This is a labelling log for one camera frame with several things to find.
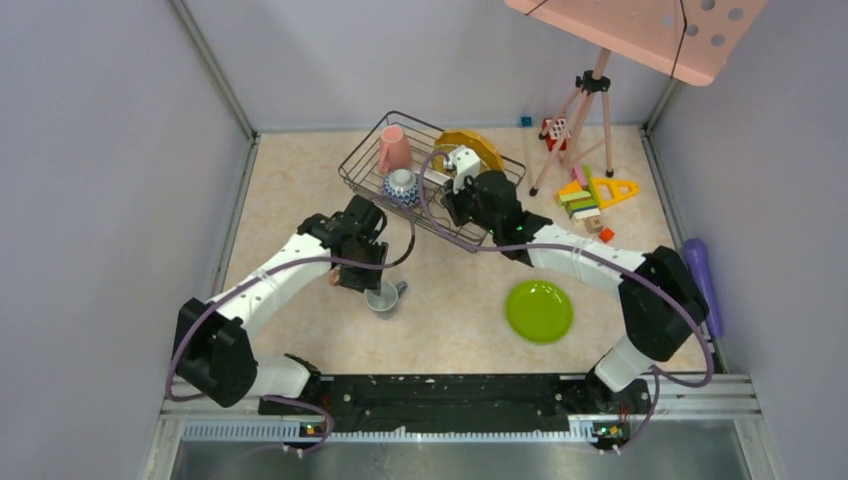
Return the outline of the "pink tripod stand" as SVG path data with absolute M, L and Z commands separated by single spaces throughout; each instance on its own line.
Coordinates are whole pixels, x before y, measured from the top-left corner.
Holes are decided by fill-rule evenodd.
M 575 80 L 575 89 L 568 97 L 560 110 L 552 117 L 551 122 L 542 128 L 539 134 L 540 138 L 544 138 L 550 130 L 556 125 L 559 119 L 564 118 L 566 124 L 560 137 L 556 140 L 551 148 L 547 160 L 541 172 L 531 185 L 529 195 L 535 197 L 547 176 L 549 169 L 559 163 L 564 167 L 571 167 L 577 160 L 583 159 L 586 155 L 594 152 L 597 148 L 603 146 L 606 155 L 605 174 L 608 178 L 614 176 L 614 166 L 611 150 L 611 122 L 610 122 L 610 101 L 608 90 L 611 86 L 611 81 L 604 76 L 606 66 L 608 64 L 611 51 L 607 48 L 601 48 L 597 57 L 595 66 L 591 70 L 586 70 L 582 77 Z M 595 97 L 599 97 L 602 102 L 603 110 L 603 138 L 593 144 L 585 151 L 577 154 L 577 148 L 581 133 Z

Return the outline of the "yellow polka dot plate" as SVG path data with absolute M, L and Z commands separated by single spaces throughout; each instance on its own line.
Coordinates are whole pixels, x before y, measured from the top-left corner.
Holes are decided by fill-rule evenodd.
M 435 140 L 436 150 L 450 152 L 459 146 L 472 149 L 481 159 L 482 170 L 504 170 L 504 160 L 494 144 L 481 134 L 467 129 L 452 129 L 443 131 Z

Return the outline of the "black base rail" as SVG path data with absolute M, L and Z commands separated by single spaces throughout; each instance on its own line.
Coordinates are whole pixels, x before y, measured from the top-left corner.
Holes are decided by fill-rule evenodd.
M 425 434 L 565 432 L 579 415 L 619 420 L 651 401 L 644 380 L 611 393 L 582 374 L 336 375 L 307 398 L 340 433 Z

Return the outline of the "red white dice box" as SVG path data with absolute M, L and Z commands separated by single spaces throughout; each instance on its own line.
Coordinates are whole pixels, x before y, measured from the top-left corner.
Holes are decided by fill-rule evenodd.
M 553 150 L 553 147 L 559 141 L 559 138 L 563 134 L 564 127 L 566 126 L 565 118 L 558 118 L 553 126 L 551 126 L 552 121 L 553 119 L 551 117 L 545 117 L 542 122 L 542 129 L 547 128 L 547 132 L 540 132 L 538 134 L 538 138 L 545 142 L 548 151 Z

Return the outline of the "yellow triangle toy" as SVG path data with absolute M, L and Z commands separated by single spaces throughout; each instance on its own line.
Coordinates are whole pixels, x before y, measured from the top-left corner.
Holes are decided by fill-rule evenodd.
M 590 187 L 601 210 L 633 198 L 640 193 L 640 186 L 637 182 L 614 178 L 592 178 Z

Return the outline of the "grey white cup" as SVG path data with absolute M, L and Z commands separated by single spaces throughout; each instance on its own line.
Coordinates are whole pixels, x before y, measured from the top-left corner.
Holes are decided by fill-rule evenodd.
M 401 298 L 408 289 L 406 281 L 382 281 L 377 289 L 365 291 L 365 300 L 372 313 L 381 319 L 390 319 L 398 309 Z

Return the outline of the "orange cube block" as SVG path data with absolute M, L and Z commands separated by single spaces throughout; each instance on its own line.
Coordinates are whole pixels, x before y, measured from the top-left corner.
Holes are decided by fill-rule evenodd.
M 615 232 L 610 228 L 604 228 L 598 237 L 602 242 L 609 243 L 615 237 Z

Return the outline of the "dark wire dish rack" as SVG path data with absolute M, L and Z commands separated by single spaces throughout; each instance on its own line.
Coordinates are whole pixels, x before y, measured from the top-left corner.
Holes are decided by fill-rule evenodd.
M 341 162 L 338 167 L 339 176 L 354 193 L 368 198 L 384 211 L 391 212 L 404 219 L 413 219 L 418 227 L 436 233 L 437 229 L 423 213 L 419 204 L 403 209 L 393 204 L 384 195 L 384 176 L 378 172 L 378 160 L 380 134 L 388 126 L 399 126 L 404 130 L 411 147 L 412 166 L 410 169 L 416 174 L 420 172 L 422 162 L 435 149 L 436 140 L 444 131 L 438 125 L 401 111 L 391 110 L 382 116 Z M 447 182 L 447 176 L 438 174 L 433 168 L 428 168 L 422 182 L 424 198 L 427 200 L 427 205 L 436 223 L 447 230 L 454 238 L 470 244 L 483 244 L 489 236 L 487 231 L 472 223 L 457 226 L 450 218 L 448 210 L 444 206 L 444 184 Z

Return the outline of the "pink perforated board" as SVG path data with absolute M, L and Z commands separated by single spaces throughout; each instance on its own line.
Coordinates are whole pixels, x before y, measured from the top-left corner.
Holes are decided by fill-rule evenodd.
M 506 0 L 587 42 L 698 87 L 708 86 L 765 0 Z

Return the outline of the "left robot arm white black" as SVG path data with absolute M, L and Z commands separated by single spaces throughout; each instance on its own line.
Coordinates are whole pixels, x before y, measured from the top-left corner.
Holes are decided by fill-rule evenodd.
M 292 354 L 260 359 L 253 350 L 263 326 L 313 280 L 332 269 L 342 287 L 365 292 L 380 286 L 388 245 L 379 241 L 385 212 L 355 195 L 331 216 L 314 214 L 245 279 L 209 300 L 192 298 L 180 308 L 171 378 L 231 407 L 251 395 L 282 396 L 297 413 L 319 404 L 319 370 Z

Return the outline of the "pink mug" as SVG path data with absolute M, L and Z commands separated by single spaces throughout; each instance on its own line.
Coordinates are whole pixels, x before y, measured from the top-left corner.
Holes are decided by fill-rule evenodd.
M 412 151 L 409 138 L 402 127 L 385 127 L 379 138 L 378 173 L 387 175 L 398 169 L 407 169 L 412 165 Z

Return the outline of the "white plate green red rim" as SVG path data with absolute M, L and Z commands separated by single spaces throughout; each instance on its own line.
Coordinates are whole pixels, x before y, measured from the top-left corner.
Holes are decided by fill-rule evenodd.
M 454 179 L 446 173 L 432 168 L 425 170 L 414 169 L 413 172 L 416 174 L 417 182 L 422 185 L 422 188 L 453 189 Z

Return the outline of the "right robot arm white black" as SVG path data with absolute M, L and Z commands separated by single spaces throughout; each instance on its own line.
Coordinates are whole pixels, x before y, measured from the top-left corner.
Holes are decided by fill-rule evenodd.
M 626 387 L 669 361 L 690 338 L 699 343 L 705 374 L 688 385 L 711 381 L 715 363 L 701 328 L 709 307 L 675 250 L 638 252 L 577 235 L 524 209 L 515 184 L 500 171 L 448 181 L 443 204 L 454 225 L 473 224 L 490 233 L 491 251 L 571 276 L 619 300 L 625 333 L 588 375 L 586 397 L 594 409 L 614 411 L 626 400 Z

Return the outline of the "stack of coloured wooden blocks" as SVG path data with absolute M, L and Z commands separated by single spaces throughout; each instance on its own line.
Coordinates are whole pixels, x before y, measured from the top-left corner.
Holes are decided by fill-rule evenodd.
M 599 234 L 604 223 L 600 196 L 591 183 L 591 169 L 579 165 L 571 170 L 571 175 L 572 181 L 557 193 L 558 204 L 565 209 L 573 224 L 582 225 L 591 234 Z

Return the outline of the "red patterned bowl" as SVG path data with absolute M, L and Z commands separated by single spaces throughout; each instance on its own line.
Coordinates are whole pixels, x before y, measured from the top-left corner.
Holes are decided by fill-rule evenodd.
M 383 179 L 382 191 L 395 204 L 414 207 L 420 202 L 417 175 L 410 169 L 397 169 Z

